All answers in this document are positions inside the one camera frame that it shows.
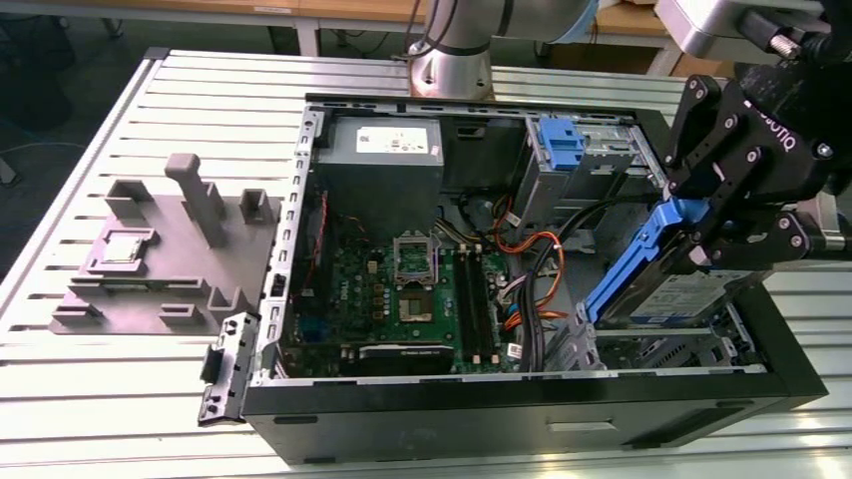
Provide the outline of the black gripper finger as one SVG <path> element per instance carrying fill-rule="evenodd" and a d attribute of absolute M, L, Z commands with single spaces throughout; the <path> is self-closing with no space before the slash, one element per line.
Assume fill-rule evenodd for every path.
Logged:
<path fill-rule="evenodd" d="M 810 217 L 782 212 L 748 235 L 720 234 L 703 246 L 706 266 L 731 270 L 770 270 L 783 263 L 827 259 L 827 240 Z"/>
<path fill-rule="evenodd" d="M 687 79 L 663 168 L 679 199 L 756 201 L 756 117 L 736 81 L 719 84 L 703 75 Z"/>

